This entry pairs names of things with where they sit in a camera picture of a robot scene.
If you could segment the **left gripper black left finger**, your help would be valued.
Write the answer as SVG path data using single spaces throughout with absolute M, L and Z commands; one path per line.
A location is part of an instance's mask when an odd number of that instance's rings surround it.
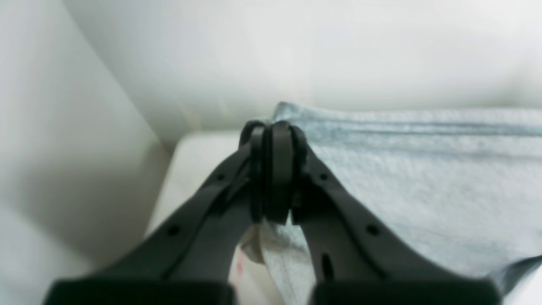
M 265 212 L 268 129 L 248 122 L 239 149 L 143 243 L 100 272 L 56 282 L 45 304 L 236 304 L 229 268 L 240 238 Z

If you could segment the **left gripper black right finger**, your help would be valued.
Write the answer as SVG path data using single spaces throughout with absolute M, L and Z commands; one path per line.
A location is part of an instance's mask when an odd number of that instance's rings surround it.
M 419 255 L 341 185 L 287 122 L 269 129 L 269 220 L 300 226 L 317 284 L 312 305 L 499 305 L 490 280 Z

